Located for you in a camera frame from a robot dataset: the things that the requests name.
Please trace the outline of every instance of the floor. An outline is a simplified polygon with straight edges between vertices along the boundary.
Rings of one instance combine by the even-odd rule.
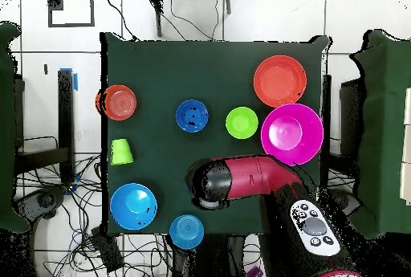
[[[53,11],[53,23],[90,22],[90,0],[63,0],[64,9]],[[128,29],[139,39],[155,39],[157,28],[155,14],[148,0],[110,0],[122,10]],[[214,31],[215,39],[222,39],[222,0],[173,0],[173,13],[187,18],[208,36]],[[280,42],[308,41],[315,35],[328,35],[332,45],[328,56],[328,73],[332,75],[332,128],[331,136],[340,138],[341,82],[355,79],[360,73],[349,54],[360,49],[366,30],[382,28],[399,39],[411,37],[411,0],[231,0],[231,15],[225,13],[224,39],[226,41],[277,40]],[[170,1],[164,4],[165,17],[180,31],[185,39],[208,40],[200,31],[185,20],[172,15]],[[100,153],[100,116],[95,110],[94,99],[100,89],[100,31],[111,31],[130,39],[132,36],[122,23],[119,13],[108,5],[108,0],[94,0],[95,26],[48,27],[47,0],[0,0],[0,20],[17,23],[22,35],[10,45],[18,62],[18,72],[26,81],[24,100],[24,133],[26,138],[58,136],[57,120],[57,71],[70,67],[78,74],[78,90],[75,91],[75,159],[81,161]],[[162,40],[182,40],[172,25],[161,19]],[[55,145],[52,139],[26,142],[26,151],[49,149]],[[338,152],[338,141],[331,141],[333,152]],[[86,161],[80,162],[78,170]],[[18,196],[35,189],[35,178],[21,176]],[[40,170],[39,175],[51,177],[52,172]],[[98,181],[93,168],[85,171],[83,178]],[[79,196],[85,189],[78,190]],[[90,203],[99,205],[101,193],[95,192]],[[64,201],[73,226],[79,227],[79,211],[70,196]],[[98,206],[88,206],[90,227],[100,224]],[[63,208],[50,221],[42,219],[35,238],[35,261],[39,277],[51,277],[56,264],[64,260],[72,249],[73,231]],[[152,236],[131,235],[117,239],[127,263],[150,264],[152,249],[156,246]],[[258,245],[256,236],[249,236],[247,243]],[[148,243],[140,253],[133,253],[134,246]],[[245,262],[258,266],[257,246],[248,246]],[[153,254],[153,263],[160,256]],[[84,260],[82,268],[90,268]],[[162,263],[154,268],[157,277],[165,277]],[[116,275],[97,271],[99,277],[141,277],[142,271],[119,270]],[[73,271],[67,263],[61,277],[97,277],[93,271]]]

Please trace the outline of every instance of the magenta bowl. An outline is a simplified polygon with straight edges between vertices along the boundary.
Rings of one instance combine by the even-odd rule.
[[[272,111],[261,128],[264,151],[289,166],[310,161],[321,148],[321,119],[303,104],[284,104]]]

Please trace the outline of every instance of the green bowl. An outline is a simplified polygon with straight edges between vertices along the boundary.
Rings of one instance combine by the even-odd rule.
[[[248,107],[237,107],[226,118],[227,131],[236,139],[248,139],[257,131],[257,127],[257,114]]]

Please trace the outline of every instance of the light blue bowl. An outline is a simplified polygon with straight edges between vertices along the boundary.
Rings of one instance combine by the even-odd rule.
[[[174,219],[170,227],[170,236],[179,248],[193,249],[204,237],[204,226],[197,217],[185,214]]]
[[[147,187],[136,183],[125,184],[112,195],[110,211],[119,226],[139,230],[156,217],[157,200]]]

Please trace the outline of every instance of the red bowl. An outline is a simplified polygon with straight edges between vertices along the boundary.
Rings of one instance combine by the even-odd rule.
[[[122,84],[115,84],[107,88],[103,98],[103,100],[100,100],[100,94],[97,94],[97,110],[99,111],[99,106],[103,104],[104,113],[112,120],[128,119],[137,106],[136,96],[132,90]]]
[[[255,93],[271,107],[293,104],[304,93],[306,85],[303,66],[290,56],[271,56],[260,63],[254,74]]]

